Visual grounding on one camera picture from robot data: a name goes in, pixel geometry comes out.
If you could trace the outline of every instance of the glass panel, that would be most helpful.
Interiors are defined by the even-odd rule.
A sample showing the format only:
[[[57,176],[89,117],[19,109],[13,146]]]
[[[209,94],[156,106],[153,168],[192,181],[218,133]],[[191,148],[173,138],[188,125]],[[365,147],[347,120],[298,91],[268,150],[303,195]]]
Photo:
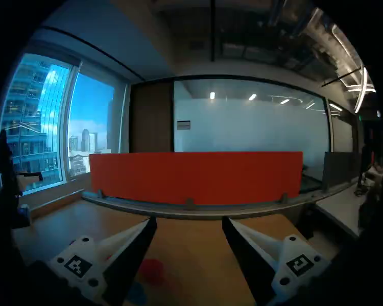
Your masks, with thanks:
[[[302,151],[301,190],[320,186],[329,150],[323,99],[269,83],[190,80],[175,82],[174,101],[175,151]]]
[[[61,180],[58,111],[71,69],[71,65],[48,57],[25,54],[11,82],[1,129],[7,132],[14,169],[17,172],[40,171],[43,176],[42,182],[31,184],[26,190]]]
[[[357,151],[357,118],[348,110],[329,101],[335,152]]]
[[[78,74],[68,122],[71,176],[90,172],[89,154],[111,153],[108,131],[114,92],[114,87]]]

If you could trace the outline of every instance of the orange desk divider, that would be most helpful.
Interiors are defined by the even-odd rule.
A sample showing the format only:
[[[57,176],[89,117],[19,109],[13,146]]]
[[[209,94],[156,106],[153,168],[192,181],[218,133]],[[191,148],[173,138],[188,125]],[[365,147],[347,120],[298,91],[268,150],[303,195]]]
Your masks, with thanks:
[[[302,152],[162,152],[89,155],[92,189],[105,196],[184,205],[235,205],[299,194]]]

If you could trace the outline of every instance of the table surface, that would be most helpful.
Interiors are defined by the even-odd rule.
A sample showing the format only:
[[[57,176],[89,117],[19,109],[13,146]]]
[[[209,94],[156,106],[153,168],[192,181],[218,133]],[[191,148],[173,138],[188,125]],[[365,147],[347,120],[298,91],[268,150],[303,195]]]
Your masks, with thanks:
[[[317,201],[317,206],[346,232],[358,237],[359,208],[365,202],[366,195],[357,197],[354,194],[355,190],[356,185],[352,185],[333,196]]]
[[[31,227],[14,230],[13,235],[29,264],[50,260],[81,235],[99,241],[145,219],[80,200],[37,219]],[[282,215],[239,222],[276,239],[291,234],[302,237]],[[162,282],[151,284],[138,273],[135,283],[143,297],[124,305],[255,305],[221,221],[158,218],[145,260],[163,266]]]

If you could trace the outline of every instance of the sky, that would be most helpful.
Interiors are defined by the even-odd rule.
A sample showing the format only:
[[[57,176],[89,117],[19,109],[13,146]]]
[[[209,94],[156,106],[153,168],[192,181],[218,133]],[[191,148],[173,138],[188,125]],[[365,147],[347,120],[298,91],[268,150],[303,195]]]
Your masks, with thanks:
[[[114,88],[110,85],[78,74],[69,114],[68,138],[81,135],[84,129],[98,133],[98,148],[107,148],[106,132],[108,104],[113,99]]]

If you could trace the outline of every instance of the skyscraper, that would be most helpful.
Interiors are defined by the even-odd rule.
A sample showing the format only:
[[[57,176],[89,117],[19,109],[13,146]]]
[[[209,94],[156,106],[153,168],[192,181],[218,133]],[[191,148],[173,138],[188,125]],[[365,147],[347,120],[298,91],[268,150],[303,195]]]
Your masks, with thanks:
[[[69,138],[69,151],[78,151],[78,136]]]
[[[98,133],[89,133],[89,151],[95,152],[98,150]]]
[[[87,129],[82,131],[81,151],[89,152],[89,131]]]
[[[7,133],[14,170],[42,173],[43,181],[35,187],[60,181],[56,131],[70,72],[67,67],[44,56],[25,54],[6,95],[1,129]]]

